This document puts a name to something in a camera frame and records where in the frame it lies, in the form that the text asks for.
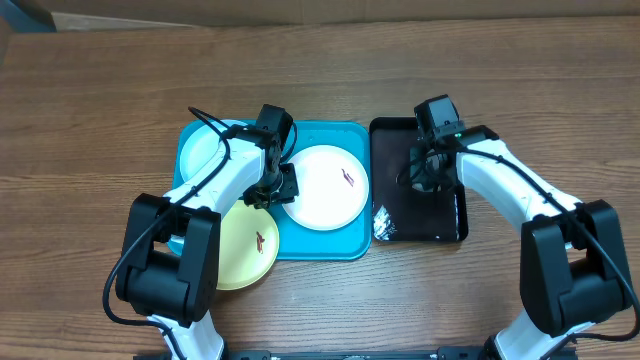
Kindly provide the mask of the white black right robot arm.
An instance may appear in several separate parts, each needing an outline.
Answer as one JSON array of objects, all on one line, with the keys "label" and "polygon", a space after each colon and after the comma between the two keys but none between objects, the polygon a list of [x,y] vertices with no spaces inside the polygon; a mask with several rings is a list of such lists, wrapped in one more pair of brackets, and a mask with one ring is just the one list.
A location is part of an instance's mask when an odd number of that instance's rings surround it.
[{"label": "white black right robot arm", "polygon": [[485,126],[422,125],[425,146],[409,164],[424,187],[462,185],[484,197],[520,235],[523,310],[491,336],[483,359],[550,359],[578,339],[626,342],[590,332],[626,309],[637,311],[618,215],[603,200],[584,203],[519,161]]}]

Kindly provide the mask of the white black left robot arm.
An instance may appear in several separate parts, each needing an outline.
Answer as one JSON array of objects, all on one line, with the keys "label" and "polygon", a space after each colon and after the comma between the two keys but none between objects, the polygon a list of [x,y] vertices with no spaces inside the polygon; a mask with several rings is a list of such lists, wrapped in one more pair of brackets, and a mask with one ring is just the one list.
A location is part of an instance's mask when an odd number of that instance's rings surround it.
[{"label": "white black left robot arm", "polygon": [[218,147],[194,176],[164,196],[134,200],[102,295],[113,322],[123,321],[110,307],[116,295],[140,314],[136,325],[158,329],[167,359],[224,355],[209,308],[218,286],[221,223],[234,203],[267,209],[298,194],[284,146],[297,135],[295,124],[224,123],[209,131]]}]

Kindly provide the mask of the pink plate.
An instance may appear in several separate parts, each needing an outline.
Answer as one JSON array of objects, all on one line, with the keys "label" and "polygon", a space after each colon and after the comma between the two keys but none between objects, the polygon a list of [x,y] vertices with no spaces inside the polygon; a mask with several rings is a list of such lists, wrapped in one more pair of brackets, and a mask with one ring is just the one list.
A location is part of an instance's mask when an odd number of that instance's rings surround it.
[{"label": "pink plate", "polygon": [[315,231],[336,230],[364,210],[369,178],[350,152],[316,145],[294,155],[290,164],[294,165],[299,194],[283,208],[297,224]]}]

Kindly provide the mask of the light blue plate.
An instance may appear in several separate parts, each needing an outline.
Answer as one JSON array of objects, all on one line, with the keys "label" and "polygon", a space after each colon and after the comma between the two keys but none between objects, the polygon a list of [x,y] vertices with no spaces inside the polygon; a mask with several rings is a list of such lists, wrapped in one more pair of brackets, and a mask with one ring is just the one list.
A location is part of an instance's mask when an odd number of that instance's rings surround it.
[{"label": "light blue plate", "polygon": [[[229,139],[228,144],[229,160],[213,178],[214,183],[232,178],[240,161],[251,157],[255,152],[254,145],[241,139]],[[205,177],[221,163],[225,153],[226,146],[214,130],[201,121],[191,123],[181,133],[173,186],[178,187],[188,182],[201,170],[204,170]]]}]

